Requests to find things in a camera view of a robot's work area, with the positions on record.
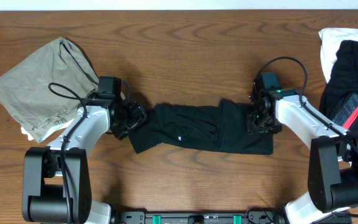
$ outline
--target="gray cloth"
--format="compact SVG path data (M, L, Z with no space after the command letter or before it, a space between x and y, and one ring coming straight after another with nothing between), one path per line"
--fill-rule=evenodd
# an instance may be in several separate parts
M96 89L99 80L81 50L62 37L41 47L0 77L0 103L37 142L52 126L66 123L76 115L78 101L51 93L48 89L51 82L85 97ZM57 86L53 89L71 96Z
M345 104L341 106L341 109L335 114L333 119L334 123L340 126L345 124L358 107L358 93L350 93L345 101Z

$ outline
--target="black cable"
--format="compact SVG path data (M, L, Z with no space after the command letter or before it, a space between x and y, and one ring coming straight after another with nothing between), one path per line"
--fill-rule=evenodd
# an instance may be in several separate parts
M338 131L337 129L333 128L333 124L332 123L327 123L325 122L325 120L323 120L322 118L320 118L319 116L317 116L317 114L315 114L314 112L312 112L307 106L306 106L306 102L303 102L303 99L302 99L302 96L303 96L303 93L305 92L305 88L306 88L306 84L308 82L308 72L306 70L306 67L297 59L295 58L292 58L292 57L278 57L278 58L275 58L269 62L267 62L263 67L262 69L259 70L258 74L257 74L257 77L262 73L262 71L267 67L269 66L272 62L274 61L277 61L277 60L280 60L280 59L289 59L289 60L292 60L296 63L298 63L302 69L303 69L303 72L305 73L305 80L303 82L303 86L302 86L302 91L299 95L299 102L301 103L301 106L304 107L304 109L309 112L309 114L311 114L312 116L314 116L317 120L319 120L321 123L323 123L327 128L329 128L330 130L334 131L340 138L342 138L343 140L345 140L346 143L348 143L348 145L350 145L350 147L354 150L354 152L358 155L358 147L355 146L353 144L353 142L348 139L347 137L345 137L345 135L343 135L343 133L341 133L340 131ZM347 213L347 212L333 212L335 213L335 215L344 215L344 216L349 216L349 217L354 217L354 218L358 218L358 214L351 214L351 213Z
M69 91L72 95L74 95L75 97L70 97L70 96L65 96L65 95L61 95L57 92L55 92L52 89L52 86L59 86L60 88L63 88L67 91ZM88 115L88 110L86 109L86 106L84 104L83 99L78 96L78 94L76 94L73 90L69 89L68 87L61 85L59 83L49 83L48 85L49 90L61 97L64 98L68 98L68 99L74 99L74 100L79 100L82 107L84 108L84 113L82 115L82 117L80 118L80 120L78 120L77 123L75 123L75 125L69 130L69 132L63 136L63 142L62 142L62 148L60 149L60 168L62 170L62 176L63 176L63 185L65 188L65 194L66 194L66 203L67 203L67 223L71 224L71 206L70 206L70 191L68 189L68 180L67 180L67 171L66 171L66 162L65 162L65 149L66 149L66 144L70 142L70 136L73 134L74 130L81 124L81 122L87 117Z

